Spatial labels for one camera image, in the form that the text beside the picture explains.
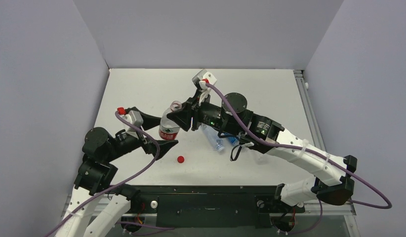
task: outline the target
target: white table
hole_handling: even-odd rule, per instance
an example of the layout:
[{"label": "white table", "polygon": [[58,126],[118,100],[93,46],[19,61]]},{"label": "white table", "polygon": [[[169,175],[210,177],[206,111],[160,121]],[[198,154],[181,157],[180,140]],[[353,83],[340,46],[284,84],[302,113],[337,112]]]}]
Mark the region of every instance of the white table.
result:
[{"label": "white table", "polygon": [[[208,69],[218,79],[216,86],[227,94],[238,92],[248,100],[248,109],[267,116],[300,138],[312,141],[301,96],[293,70]],[[114,135],[123,129],[114,112],[118,107],[136,106],[142,112],[162,116],[172,101],[184,102],[196,88],[191,78],[199,69],[111,69],[95,126]],[[220,106],[220,98],[211,93],[211,103]],[[158,127],[148,130],[156,139]],[[229,161],[232,146],[225,140],[220,155],[200,131],[177,136],[179,143],[161,160],[129,184],[136,185],[278,185],[292,183],[311,174],[280,158],[255,151],[242,152],[237,161]],[[184,163],[177,157],[183,156]],[[119,170],[113,184],[133,175],[152,159],[137,149],[112,162]]]}]

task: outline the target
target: white wall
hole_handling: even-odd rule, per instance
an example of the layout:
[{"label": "white wall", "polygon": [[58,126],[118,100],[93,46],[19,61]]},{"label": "white wall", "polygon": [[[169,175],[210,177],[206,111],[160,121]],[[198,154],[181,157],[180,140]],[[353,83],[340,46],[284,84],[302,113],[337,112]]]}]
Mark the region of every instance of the white wall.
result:
[{"label": "white wall", "polygon": [[[406,237],[406,0],[345,0],[305,78],[326,148],[393,202],[355,206],[362,237]],[[384,204],[358,182],[354,199]]]},{"label": "white wall", "polygon": [[110,68],[304,69],[343,0],[74,0]]},{"label": "white wall", "polygon": [[0,236],[58,223],[107,78],[71,0],[0,0]]}]

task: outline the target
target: black loop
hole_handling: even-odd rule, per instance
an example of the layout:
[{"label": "black loop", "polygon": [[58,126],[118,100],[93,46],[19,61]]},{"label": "black loop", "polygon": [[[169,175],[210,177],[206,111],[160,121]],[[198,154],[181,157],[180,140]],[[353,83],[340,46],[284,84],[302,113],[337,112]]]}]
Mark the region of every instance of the black loop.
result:
[{"label": "black loop", "polygon": [[[239,148],[238,148],[238,152],[237,152],[237,154],[235,155],[235,157],[233,157],[234,150],[235,150],[237,147],[239,147]],[[241,145],[236,145],[236,146],[234,146],[234,147],[232,148],[232,151],[231,151],[231,161],[236,161],[236,160],[238,160],[238,157],[239,157],[239,155],[240,155],[240,153],[241,153],[241,150],[242,150],[242,146],[241,146]]]}]

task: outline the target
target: red label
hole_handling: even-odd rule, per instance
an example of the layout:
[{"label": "red label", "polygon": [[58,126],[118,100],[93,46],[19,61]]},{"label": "red label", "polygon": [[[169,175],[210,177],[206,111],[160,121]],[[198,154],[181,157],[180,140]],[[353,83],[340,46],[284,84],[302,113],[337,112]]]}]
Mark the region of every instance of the red label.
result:
[{"label": "red label", "polygon": [[175,137],[177,136],[178,132],[176,133],[165,133],[160,130],[160,137],[164,140],[174,140]]}]

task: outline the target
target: red cap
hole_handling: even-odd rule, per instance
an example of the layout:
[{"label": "red cap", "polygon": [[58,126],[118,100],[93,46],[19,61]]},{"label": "red cap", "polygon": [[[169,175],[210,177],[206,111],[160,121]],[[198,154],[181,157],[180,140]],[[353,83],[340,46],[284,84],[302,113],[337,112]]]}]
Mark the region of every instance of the red cap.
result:
[{"label": "red cap", "polygon": [[117,108],[117,111],[119,112],[119,115],[125,115],[126,114],[126,110],[124,110],[123,107]]},{"label": "red cap", "polygon": [[183,156],[179,156],[177,158],[178,163],[183,163],[184,162],[184,157]]}]

